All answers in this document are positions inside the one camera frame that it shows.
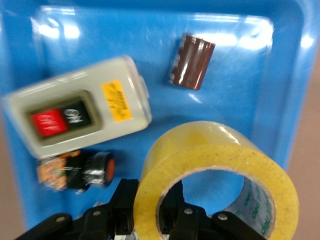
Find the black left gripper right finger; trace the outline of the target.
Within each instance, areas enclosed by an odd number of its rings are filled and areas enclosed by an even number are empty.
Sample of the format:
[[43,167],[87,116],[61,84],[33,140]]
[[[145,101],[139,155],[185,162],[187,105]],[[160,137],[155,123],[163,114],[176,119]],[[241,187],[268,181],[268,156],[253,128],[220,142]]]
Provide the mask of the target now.
[[209,217],[204,208],[186,203],[181,180],[162,201],[158,221],[168,240],[267,240],[229,211]]

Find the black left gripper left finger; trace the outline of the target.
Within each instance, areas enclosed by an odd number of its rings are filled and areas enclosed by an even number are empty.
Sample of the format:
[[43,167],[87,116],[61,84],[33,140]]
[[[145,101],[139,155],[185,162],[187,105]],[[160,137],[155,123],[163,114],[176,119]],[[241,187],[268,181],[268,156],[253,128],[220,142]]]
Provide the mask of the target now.
[[134,230],[134,200],[139,181],[121,179],[110,201],[89,208],[78,219],[56,213],[22,234],[22,240],[112,240]]

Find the yellow clear packing tape roll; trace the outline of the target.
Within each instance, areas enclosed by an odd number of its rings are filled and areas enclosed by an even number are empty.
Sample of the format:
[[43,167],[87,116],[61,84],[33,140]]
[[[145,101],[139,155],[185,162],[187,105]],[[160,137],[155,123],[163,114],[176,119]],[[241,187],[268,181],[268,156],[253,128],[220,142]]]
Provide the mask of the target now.
[[226,212],[266,240],[292,240],[299,221],[299,199],[290,177],[241,133],[211,121],[179,125],[150,148],[133,207],[139,240],[165,240],[159,210],[166,194],[184,177],[206,170],[244,177],[239,196]]

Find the black push button orange cap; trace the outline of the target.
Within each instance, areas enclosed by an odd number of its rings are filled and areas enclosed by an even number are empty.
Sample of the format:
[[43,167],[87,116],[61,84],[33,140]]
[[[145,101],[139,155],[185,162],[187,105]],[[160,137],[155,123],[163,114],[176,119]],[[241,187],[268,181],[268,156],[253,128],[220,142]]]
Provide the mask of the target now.
[[39,183],[55,191],[85,192],[91,186],[107,188],[113,181],[116,161],[108,151],[76,150],[37,160]]

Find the dark brown cylindrical capacitor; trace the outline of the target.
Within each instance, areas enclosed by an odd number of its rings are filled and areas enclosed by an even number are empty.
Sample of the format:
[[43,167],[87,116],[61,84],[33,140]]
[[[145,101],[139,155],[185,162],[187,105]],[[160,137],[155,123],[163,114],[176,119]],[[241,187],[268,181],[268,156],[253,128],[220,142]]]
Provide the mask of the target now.
[[213,42],[184,34],[179,42],[168,81],[182,88],[200,90],[215,47]]

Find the blue plastic tray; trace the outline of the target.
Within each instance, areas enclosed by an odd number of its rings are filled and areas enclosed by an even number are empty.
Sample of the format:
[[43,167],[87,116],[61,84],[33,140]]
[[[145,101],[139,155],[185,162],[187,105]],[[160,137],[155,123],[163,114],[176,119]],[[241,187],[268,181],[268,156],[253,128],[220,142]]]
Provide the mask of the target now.
[[[169,82],[184,34],[215,43],[200,90]],[[113,152],[115,178],[82,194],[39,184],[36,159],[5,114],[26,227],[108,202],[120,179],[140,177],[156,139],[186,122],[230,126],[286,169],[319,35],[320,0],[0,0],[0,99],[127,55],[145,80],[152,114],[146,129],[93,146]]]

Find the grey switch box red black buttons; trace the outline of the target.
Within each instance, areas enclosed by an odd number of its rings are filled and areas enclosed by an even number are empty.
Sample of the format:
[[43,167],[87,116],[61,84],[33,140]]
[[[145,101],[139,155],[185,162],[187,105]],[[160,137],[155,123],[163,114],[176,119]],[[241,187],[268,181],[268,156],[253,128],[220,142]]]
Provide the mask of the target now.
[[133,59],[106,60],[3,98],[30,154],[53,157],[145,129],[149,93]]

